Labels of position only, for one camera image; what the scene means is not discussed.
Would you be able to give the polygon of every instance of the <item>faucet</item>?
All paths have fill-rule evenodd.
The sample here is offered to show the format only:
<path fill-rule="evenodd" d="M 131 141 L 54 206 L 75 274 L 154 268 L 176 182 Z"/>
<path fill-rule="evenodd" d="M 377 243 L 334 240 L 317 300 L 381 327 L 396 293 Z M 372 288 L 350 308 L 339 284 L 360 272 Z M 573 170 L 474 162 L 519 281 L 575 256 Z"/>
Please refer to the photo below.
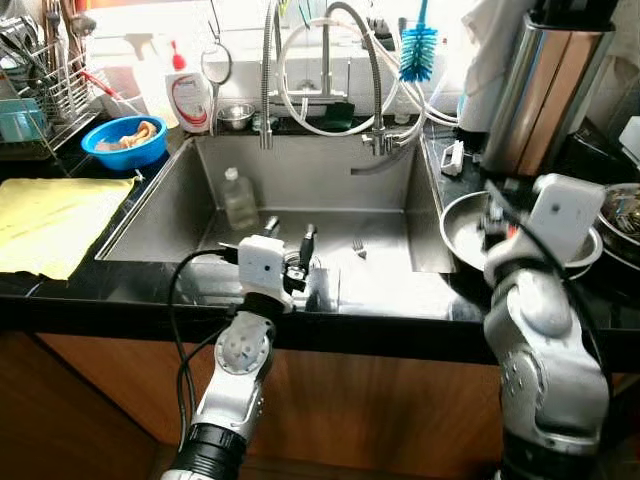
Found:
<path fill-rule="evenodd" d="M 280 59 L 282 37 L 280 36 L 280 16 L 278 15 L 279 0 L 271 0 L 267 7 L 264 22 L 264 37 L 262 41 L 262 82 L 260 100 L 262 103 L 262 123 L 260 125 L 260 148 L 273 149 L 273 132 L 269 121 L 269 75 L 271 73 L 271 31 L 275 29 L 276 56 Z"/>
<path fill-rule="evenodd" d="M 329 17 L 334 10 L 344 10 L 351 18 L 356 22 L 362 38 L 364 39 L 365 47 L 369 54 L 369 62 L 371 62 L 371 72 L 373 74 L 373 127 L 371 128 L 373 136 L 362 135 L 362 142 L 365 145 L 371 145 L 373 154 L 375 156 L 387 155 L 391 152 L 392 140 L 391 137 L 385 134 L 384 120 L 382 118 L 382 84 L 380 81 L 380 66 L 378 65 L 378 59 L 376 58 L 376 52 L 373 47 L 373 42 L 368 34 L 368 28 L 364 21 L 358 15 L 358 12 L 349 4 L 345 2 L 334 2 L 329 7 L 324 16 Z M 322 90 L 331 91 L 331 72 L 330 72 L 330 58 L 329 58 L 329 25 L 322 27 Z"/>
<path fill-rule="evenodd" d="M 282 39 L 280 36 L 280 20 L 278 16 L 279 0 L 271 0 L 267 9 L 267 16 L 264 25 L 264 38 L 262 48 L 262 82 L 261 82 L 261 103 L 262 103 L 262 124 L 260 126 L 260 148 L 271 150 L 273 148 L 273 132 L 269 123 L 269 76 L 271 73 L 271 32 L 275 30 L 276 56 L 280 59 L 282 49 Z M 373 154 L 376 156 L 386 155 L 391 151 L 392 140 L 385 134 L 384 121 L 382 119 L 382 86 L 380 80 L 380 67 L 376 58 L 373 42 L 368 35 L 368 29 L 358 12 L 349 4 L 335 2 L 329 5 L 325 12 L 325 17 L 329 17 L 334 10 L 344 10 L 354 19 L 369 54 L 371 71 L 373 72 L 373 95 L 374 95 L 374 122 L 372 127 L 373 135 L 362 136 L 364 144 L 371 145 Z M 302 96 L 309 98 L 309 104 L 327 104 L 336 100 L 346 100 L 343 92 L 336 92 L 332 89 L 332 77 L 330 72 L 329 58 L 329 26 L 325 25 L 322 31 L 322 89 L 320 91 L 303 90 Z"/>

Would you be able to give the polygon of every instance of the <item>dish soap bottle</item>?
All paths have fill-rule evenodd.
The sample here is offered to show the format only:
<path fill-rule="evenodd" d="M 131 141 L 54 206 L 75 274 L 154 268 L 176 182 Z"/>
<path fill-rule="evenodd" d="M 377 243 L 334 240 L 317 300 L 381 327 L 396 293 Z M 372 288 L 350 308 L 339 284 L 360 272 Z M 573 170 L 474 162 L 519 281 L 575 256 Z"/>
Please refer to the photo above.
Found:
<path fill-rule="evenodd" d="M 257 225 L 258 209 L 249 179 L 238 176 L 237 168 L 228 168 L 224 176 L 222 196 L 231 228 L 243 230 Z"/>
<path fill-rule="evenodd" d="M 173 72 L 165 77 L 167 95 L 180 126 L 187 132 L 209 131 L 211 122 L 211 89 L 199 70 L 187 69 L 187 62 L 178 53 L 175 40 L 173 48 Z"/>

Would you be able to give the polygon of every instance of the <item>wooden cabinet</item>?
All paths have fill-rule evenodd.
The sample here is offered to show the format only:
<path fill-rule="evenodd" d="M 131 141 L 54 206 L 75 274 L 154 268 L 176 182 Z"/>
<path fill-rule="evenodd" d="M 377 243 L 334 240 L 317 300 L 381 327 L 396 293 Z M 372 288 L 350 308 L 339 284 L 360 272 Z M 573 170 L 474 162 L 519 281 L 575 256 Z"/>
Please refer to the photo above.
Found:
<path fill-rule="evenodd" d="M 178 356 L 165 342 L 41 335 L 156 439 L 176 443 Z M 211 348 L 192 368 L 199 395 Z M 472 477 L 501 452 L 497 367 L 276 351 L 250 453 L 433 478 Z"/>
<path fill-rule="evenodd" d="M 145 480 L 157 442 L 25 334 L 0 334 L 0 477 Z"/>

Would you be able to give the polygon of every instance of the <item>blue bowl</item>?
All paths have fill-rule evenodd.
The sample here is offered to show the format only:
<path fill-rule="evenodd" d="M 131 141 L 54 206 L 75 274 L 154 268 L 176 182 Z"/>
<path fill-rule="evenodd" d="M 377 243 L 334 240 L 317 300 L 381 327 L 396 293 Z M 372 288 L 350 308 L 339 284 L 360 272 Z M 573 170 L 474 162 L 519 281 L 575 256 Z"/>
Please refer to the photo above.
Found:
<path fill-rule="evenodd" d="M 158 129 L 156 136 L 148 142 L 114 152 L 96 150 L 100 142 L 118 143 L 125 135 L 133 135 L 143 120 L 154 124 Z M 131 170 L 149 165 L 162 157 L 167 150 L 167 124 L 161 118 L 147 115 L 118 118 L 91 130 L 82 139 L 81 145 L 85 152 L 96 157 L 105 167 L 111 170 Z"/>

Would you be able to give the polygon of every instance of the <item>red bottle cap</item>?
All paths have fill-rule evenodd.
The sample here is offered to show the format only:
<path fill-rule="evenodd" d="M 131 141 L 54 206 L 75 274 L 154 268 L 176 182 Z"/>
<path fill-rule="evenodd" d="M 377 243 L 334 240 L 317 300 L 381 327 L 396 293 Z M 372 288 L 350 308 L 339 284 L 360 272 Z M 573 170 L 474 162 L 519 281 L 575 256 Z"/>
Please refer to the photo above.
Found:
<path fill-rule="evenodd" d="M 172 59 L 173 68 L 176 71 L 184 70 L 184 68 L 187 66 L 187 61 L 184 59 L 182 55 L 178 53 L 178 48 L 176 47 L 175 40 L 171 40 L 171 48 L 173 48 L 173 59 Z"/>

